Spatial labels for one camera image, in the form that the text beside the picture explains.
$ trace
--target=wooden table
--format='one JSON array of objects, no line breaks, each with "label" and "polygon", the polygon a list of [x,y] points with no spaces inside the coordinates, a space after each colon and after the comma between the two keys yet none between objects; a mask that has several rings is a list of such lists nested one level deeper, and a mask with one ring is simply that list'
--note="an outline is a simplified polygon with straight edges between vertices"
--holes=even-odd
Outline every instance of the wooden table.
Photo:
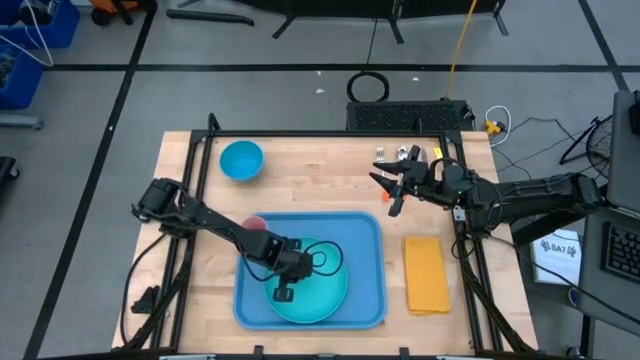
[{"label": "wooden table", "polygon": [[[189,132],[167,132],[162,141],[155,177],[182,178]],[[401,144],[418,144],[434,159],[437,139],[426,138],[253,138],[265,152],[261,176],[238,184],[225,177],[218,165],[221,151],[236,138],[215,138],[204,193],[204,202],[241,222],[254,212],[269,211],[366,211],[382,228],[388,311],[380,325],[361,331],[251,331],[242,328],[232,312],[237,252],[233,245],[200,231],[197,235],[180,352],[252,353],[263,345],[265,353],[281,354],[398,354],[409,347],[412,355],[472,354],[468,313],[458,260],[449,251],[454,241],[451,214],[442,208],[409,199],[400,216],[387,216],[390,203],[381,200],[381,188],[368,176],[373,171],[377,146],[384,146],[387,161]],[[463,133],[469,167],[497,181],[489,142],[484,133]],[[196,161],[194,178],[197,179]],[[510,239],[507,225],[494,232]],[[447,315],[410,316],[407,308],[402,241],[411,235],[440,238],[447,268],[451,312]],[[136,256],[158,237],[158,225],[142,225]],[[162,282],[166,240],[139,264],[129,290],[129,305],[148,286]],[[514,250],[496,241],[485,241],[485,254],[493,295],[513,328],[534,348],[536,338]],[[487,315],[479,302],[484,347],[491,348]],[[146,315],[127,311],[129,338]],[[168,344],[173,312],[165,322],[162,344]],[[121,344],[116,331],[114,346]]]}]

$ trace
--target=blue bin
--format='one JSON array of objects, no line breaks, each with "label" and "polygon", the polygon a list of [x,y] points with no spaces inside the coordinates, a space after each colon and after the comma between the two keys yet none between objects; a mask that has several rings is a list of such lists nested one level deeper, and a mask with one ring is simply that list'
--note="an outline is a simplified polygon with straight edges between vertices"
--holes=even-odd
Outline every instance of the blue bin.
[{"label": "blue bin", "polygon": [[0,88],[0,110],[24,109],[38,89],[43,68],[38,62],[10,45],[0,45],[0,54],[7,49],[16,56],[15,63],[6,83]]},{"label": "blue bin", "polygon": [[[0,0],[0,26],[13,25],[18,21],[20,4],[23,0]],[[64,48],[71,45],[73,34],[76,32],[80,12],[71,3],[71,0],[60,0],[56,7],[51,23],[40,26],[40,32],[49,48]],[[34,26],[28,26],[27,31],[38,44],[40,36]],[[11,26],[9,28],[0,27],[0,35],[22,45],[26,49],[35,49],[37,46],[29,40],[24,26]],[[0,45],[6,42],[0,39]]]}]

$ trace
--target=yellow cloth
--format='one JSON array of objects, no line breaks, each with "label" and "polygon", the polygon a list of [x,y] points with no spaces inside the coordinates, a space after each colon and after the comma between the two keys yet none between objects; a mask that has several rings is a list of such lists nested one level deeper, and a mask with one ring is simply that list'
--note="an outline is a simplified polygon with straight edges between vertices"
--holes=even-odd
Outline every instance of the yellow cloth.
[{"label": "yellow cloth", "polygon": [[449,313],[451,306],[440,240],[410,236],[404,240],[403,248],[411,315]]}]

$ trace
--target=white cable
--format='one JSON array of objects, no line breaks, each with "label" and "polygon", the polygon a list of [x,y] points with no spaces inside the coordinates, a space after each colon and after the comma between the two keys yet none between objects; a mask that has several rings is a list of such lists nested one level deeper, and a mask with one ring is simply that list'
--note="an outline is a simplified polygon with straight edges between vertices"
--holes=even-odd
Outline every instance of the white cable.
[{"label": "white cable", "polygon": [[505,137],[502,140],[498,141],[497,143],[491,144],[491,147],[498,146],[503,142],[507,141],[507,139],[509,138],[509,134],[511,133],[511,113],[509,112],[509,109],[507,109],[505,106],[496,105],[496,106],[490,107],[489,110],[487,110],[487,112],[484,113],[484,121],[485,122],[490,121],[489,113],[495,109],[502,109],[504,110],[505,113],[507,113],[507,135],[505,135]]},{"label": "white cable", "polygon": [[[51,52],[49,51],[49,47],[47,46],[47,42],[44,41],[44,37],[42,36],[42,33],[40,32],[40,27],[38,26],[38,20],[36,19],[36,14],[33,12],[33,8],[31,7],[31,2],[29,0],[24,0],[24,1],[27,4],[27,7],[29,8],[29,12],[31,12],[31,18],[33,19],[33,25],[35,26],[36,31],[38,32],[38,35],[40,36],[40,40],[42,41],[42,45],[44,46],[44,50],[47,52],[47,57],[49,58],[49,63],[47,64],[44,61],[38,59],[35,55],[31,54],[29,51],[27,51],[26,49],[24,49],[20,45],[14,43],[13,41],[7,39],[6,37],[4,37],[2,35],[0,35],[0,40],[4,40],[9,45],[13,45],[16,49],[18,49],[18,50],[22,51],[23,53],[29,55],[29,57],[31,57],[33,60],[39,62],[43,66],[52,67],[54,65],[53,64],[53,58],[51,57]],[[38,43],[36,43],[33,40],[33,38],[31,37],[31,34],[29,34],[28,26],[25,25],[24,31],[27,33],[27,36],[29,37],[29,39],[31,39],[31,42],[36,47],[40,48],[40,45]]]}]

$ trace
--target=gray floor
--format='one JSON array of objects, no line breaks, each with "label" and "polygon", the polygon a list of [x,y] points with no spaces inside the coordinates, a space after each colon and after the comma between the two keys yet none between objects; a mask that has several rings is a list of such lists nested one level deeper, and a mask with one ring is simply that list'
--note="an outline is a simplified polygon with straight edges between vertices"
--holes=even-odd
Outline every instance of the gray floor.
[{"label": "gray floor", "polygon": [[[633,46],[637,2],[589,3],[618,63],[640,65],[640,52]],[[370,20],[298,19],[276,41],[270,35],[282,16],[223,0],[196,8],[242,13],[254,18],[256,27],[172,20],[159,12],[140,63],[362,63],[373,30]],[[606,65],[577,1],[507,0],[503,17],[509,37],[500,34],[490,16],[472,20],[460,63]],[[143,18],[136,16],[131,27],[115,22],[100,29],[85,11],[73,46],[56,50],[55,60],[127,64]],[[388,24],[380,22],[371,63],[449,63],[463,22],[463,16],[403,20],[404,45],[395,44]],[[437,99],[444,96],[448,81],[448,74],[439,72],[384,74],[391,83],[390,100]],[[225,129],[343,129],[345,86],[352,75],[137,72],[40,356],[109,349],[139,230],[129,206],[148,185],[164,131],[204,127],[209,112],[216,113]],[[640,74],[624,76],[631,89],[640,88]],[[0,272],[5,274],[0,322],[11,324],[0,328],[3,359],[24,353],[122,79],[121,72],[46,72],[33,105],[20,112],[42,115],[45,128],[0,129],[0,154],[18,158],[22,169],[0,208]],[[511,110],[514,125],[531,116],[558,118],[569,132],[578,133],[593,117],[611,113],[616,90],[606,72],[461,72],[452,97],[466,99],[479,117],[500,104]],[[355,89],[364,99],[374,99],[380,91],[366,79]],[[503,120],[501,116],[496,112],[494,117]],[[515,161],[565,138],[554,124],[531,122],[499,149]],[[566,140],[520,165],[537,177],[588,167],[586,160],[557,165],[569,144]],[[508,164],[497,153],[495,161],[498,168]],[[502,181],[524,178],[515,168],[500,173]],[[560,354],[579,342],[582,317],[577,311],[535,289],[528,295],[542,349]],[[622,331],[598,323],[596,339],[598,357],[638,356],[638,339]]]}]

